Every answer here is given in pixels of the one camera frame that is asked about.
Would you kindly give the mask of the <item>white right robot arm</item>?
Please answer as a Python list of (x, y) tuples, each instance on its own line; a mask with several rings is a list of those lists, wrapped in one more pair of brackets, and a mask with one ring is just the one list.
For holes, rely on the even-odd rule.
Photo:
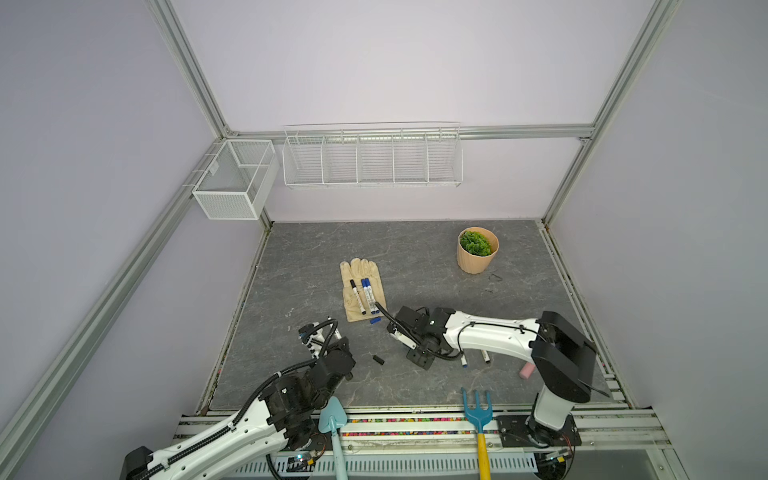
[(597, 348), (562, 315), (545, 311), (537, 318), (510, 320), (450, 308), (403, 307), (395, 316), (383, 306), (378, 310), (389, 321), (389, 334), (409, 348), (407, 358), (424, 370), (436, 359), (465, 362), (469, 350), (533, 364), (544, 386), (520, 440), (537, 448), (578, 444), (569, 423), (573, 407), (588, 403), (598, 390), (592, 383)]

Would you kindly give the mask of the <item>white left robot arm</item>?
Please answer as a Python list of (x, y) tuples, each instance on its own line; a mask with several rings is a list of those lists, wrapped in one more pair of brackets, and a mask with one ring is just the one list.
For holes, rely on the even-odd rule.
[(352, 378), (355, 360), (338, 334), (317, 356), (274, 373), (235, 414), (175, 445), (138, 447), (125, 456), (122, 479), (220, 479), (281, 450), (300, 450), (319, 434), (312, 415)]

